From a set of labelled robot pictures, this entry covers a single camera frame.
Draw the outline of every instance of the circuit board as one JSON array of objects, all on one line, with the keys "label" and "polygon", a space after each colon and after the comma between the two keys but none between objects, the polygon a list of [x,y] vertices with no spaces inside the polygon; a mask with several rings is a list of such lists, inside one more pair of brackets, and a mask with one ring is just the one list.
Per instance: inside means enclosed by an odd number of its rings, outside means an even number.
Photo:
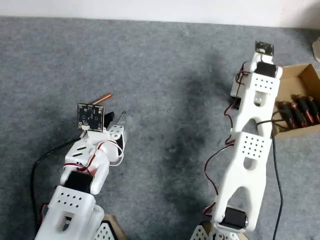
[{"label": "circuit board", "polygon": [[104,113],[104,106],[78,103],[78,129],[102,132]]}]

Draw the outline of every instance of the red wire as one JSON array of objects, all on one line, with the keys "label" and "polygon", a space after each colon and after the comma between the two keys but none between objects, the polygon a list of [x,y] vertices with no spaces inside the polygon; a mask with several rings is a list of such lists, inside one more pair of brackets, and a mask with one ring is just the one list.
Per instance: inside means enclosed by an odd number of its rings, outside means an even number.
[{"label": "red wire", "polygon": [[[233,123],[233,121],[232,121],[232,117],[228,114],[228,110],[229,110],[230,108],[232,108],[232,107],[236,104],[236,102],[237,102],[237,97],[238,97],[238,94],[239,94],[240,86],[241,86],[241,84],[243,85],[243,83],[242,83],[243,77],[244,77],[244,76],[248,76],[248,75],[250,74],[250,72],[244,71],[245,63],[246,63],[246,61],[242,64],[242,66],[241,66],[241,68],[240,68],[240,71],[239,71],[239,72],[236,74],[236,76],[235,76],[235,81],[238,83],[238,88],[237,88],[237,90],[236,90],[236,94],[235,94],[234,101],[233,101],[233,102],[224,110],[224,112],[223,112],[223,115],[224,115],[224,116],[227,116],[227,117],[229,118],[230,124],[231,124],[231,128],[234,127],[234,123]],[[228,140],[230,139],[230,137],[231,137],[231,135],[225,140],[224,143],[225,143],[226,145],[234,144],[234,143],[235,143],[234,140],[228,141]]]},{"label": "red wire", "polygon": [[[213,159],[216,155],[218,155],[219,153],[221,153],[223,150],[225,150],[226,148],[228,147],[231,147],[233,146],[234,144],[229,144],[227,146],[224,146],[223,148],[221,148],[219,151],[217,151],[215,154],[213,154],[212,156],[210,156],[208,158],[208,160],[205,162],[204,164],[204,175],[206,177],[206,179],[208,179],[208,181],[213,185],[213,188],[215,190],[215,193],[218,195],[219,192],[218,192],[218,188],[216,186],[216,184],[214,183],[214,181],[211,180],[211,178],[208,176],[207,174],[207,166],[208,166],[208,163],[210,162],[211,159]],[[212,203],[211,205],[207,206],[204,210],[203,210],[203,214],[207,217],[212,217],[212,214],[210,213],[207,213],[216,203]]]},{"label": "red wire", "polygon": [[87,166],[82,166],[82,165],[79,165],[79,164],[76,164],[76,163],[66,163],[66,164],[64,164],[64,166],[75,166],[75,167],[78,167],[78,170],[80,172],[88,171],[90,173],[88,168],[91,166],[91,163],[93,162],[93,160],[94,160],[94,158],[96,156],[96,151],[99,150],[101,148],[102,144],[104,144],[105,142],[112,142],[114,144],[117,144],[115,141],[111,141],[111,140],[106,140],[106,141],[100,142],[99,145],[97,146],[97,148],[95,149],[94,154],[90,158]]},{"label": "red wire", "polygon": [[[240,71],[239,71],[239,72],[236,74],[236,76],[235,76],[235,81],[238,83],[238,88],[237,88],[237,90],[236,90],[235,99],[234,99],[234,101],[233,101],[233,102],[224,110],[224,112],[223,112],[223,115],[224,115],[224,116],[227,116],[227,117],[229,118],[230,124],[231,124],[231,128],[234,127],[234,123],[233,123],[233,121],[232,121],[232,117],[228,114],[228,110],[229,110],[230,108],[232,108],[232,107],[236,104],[236,102],[237,102],[237,97],[238,97],[238,94],[239,94],[240,86],[243,85],[243,83],[242,83],[243,77],[244,77],[244,76],[248,76],[248,75],[250,74],[250,72],[244,71],[245,63],[246,63],[246,61],[242,64],[242,66],[241,66],[241,68],[240,68]],[[230,135],[230,136],[225,140],[225,142],[224,142],[224,143],[226,144],[226,146],[223,147],[223,148],[221,148],[219,151],[217,151],[217,152],[216,152],[215,154],[213,154],[211,157],[209,157],[208,160],[207,160],[207,161],[205,162],[205,164],[204,164],[204,175],[205,175],[205,177],[208,179],[208,181],[213,185],[213,188],[214,188],[214,190],[215,190],[216,195],[219,194],[219,193],[218,193],[218,188],[217,188],[216,184],[211,180],[211,178],[207,175],[207,166],[208,166],[208,163],[210,162],[210,160],[211,160],[212,158],[214,158],[217,154],[219,154],[221,151],[225,150],[226,148],[228,148],[228,147],[230,147],[230,146],[234,146],[235,140],[228,141],[230,138],[231,138],[231,135]],[[204,214],[205,216],[207,216],[207,217],[212,217],[212,214],[208,213],[208,211],[209,211],[210,209],[212,209],[215,204],[216,204],[216,203],[213,202],[211,205],[207,206],[207,207],[203,210],[203,214]]]}]

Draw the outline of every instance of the copper rod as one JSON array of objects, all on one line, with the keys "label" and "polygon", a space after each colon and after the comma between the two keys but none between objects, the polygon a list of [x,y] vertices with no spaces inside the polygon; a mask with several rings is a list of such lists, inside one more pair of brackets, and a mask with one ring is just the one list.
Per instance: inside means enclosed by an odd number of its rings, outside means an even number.
[{"label": "copper rod", "polygon": [[99,103],[101,103],[101,102],[103,102],[103,101],[105,101],[105,100],[107,100],[107,99],[109,99],[111,97],[112,97],[112,93],[109,92],[109,93],[103,95],[102,97],[98,98],[97,100],[90,102],[90,104],[97,105],[97,104],[99,104]]}]

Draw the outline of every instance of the gray carpet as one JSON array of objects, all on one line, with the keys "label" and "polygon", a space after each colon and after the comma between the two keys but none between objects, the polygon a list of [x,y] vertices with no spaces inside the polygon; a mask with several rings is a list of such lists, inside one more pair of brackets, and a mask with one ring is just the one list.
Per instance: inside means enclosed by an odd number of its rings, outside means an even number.
[{"label": "gray carpet", "polygon": [[[314,63],[319,71],[311,49],[318,36],[320,31],[288,28],[0,18],[0,239],[32,238],[34,161],[80,134],[78,102],[112,92],[104,105],[117,115],[127,111],[129,138],[125,159],[110,169],[97,203],[117,216],[132,240],[188,240],[213,200],[204,162],[228,136],[223,110],[255,40],[275,45],[278,65]],[[319,136],[277,141],[285,200],[279,240],[320,239]],[[67,151],[39,166],[39,205],[50,200]],[[217,183],[231,151],[209,166]],[[270,155],[258,223],[248,233],[252,240],[272,239],[279,204]]]}]

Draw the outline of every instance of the white bracket with holes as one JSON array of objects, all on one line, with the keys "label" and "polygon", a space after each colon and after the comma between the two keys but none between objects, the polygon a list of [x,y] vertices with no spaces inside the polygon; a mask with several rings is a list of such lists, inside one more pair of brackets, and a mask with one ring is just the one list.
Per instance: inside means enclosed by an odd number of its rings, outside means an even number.
[{"label": "white bracket with holes", "polygon": [[[230,141],[235,140],[233,158],[222,178],[219,195],[215,198],[213,209],[213,223],[220,231],[233,231],[243,233],[253,231],[256,227],[263,195],[266,187],[266,163],[271,146],[272,123],[267,122],[258,125],[258,134],[243,132],[243,128],[250,119],[256,122],[268,121],[272,118],[275,100],[278,94],[282,68],[277,67],[275,77],[269,77],[254,73],[257,63],[261,60],[273,64],[272,57],[264,58],[260,53],[255,53],[252,62],[244,65],[244,70],[251,72],[245,81],[242,81],[242,91],[238,97],[241,98],[239,114],[231,129]],[[248,207],[246,212],[247,223],[242,229],[230,229],[220,225],[225,216],[228,201],[238,188],[246,189]]]},{"label": "white bracket with holes", "polygon": [[73,144],[66,154],[66,165],[60,178],[60,184],[65,184],[70,173],[79,169],[78,165],[86,167],[93,158],[87,170],[93,176],[90,193],[97,195],[109,174],[110,163],[115,163],[124,157],[119,154],[116,141],[120,142],[124,150],[126,136],[125,129],[121,125],[114,125],[108,131],[104,128],[103,132],[88,131],[81,140]]},{"label": "white bracket with holes", "polygon": [[104,216],[91,194],[57,186],[35,239],[93,239]]},{"label": "white bracket with holes", "polygon": [[208,234],[202,225],[195,227],[190,240],[209,240]]},{"label": "white bracket with holes", "polygon": [[215,233],[214,240],[240,240],[240,238],[234,232],[218,230]]},{"label": "white bracket with holes", "polygon": [[94,240],[115,240],[115,236],[108,222],[101,223],[100,227],[94,235]]}]

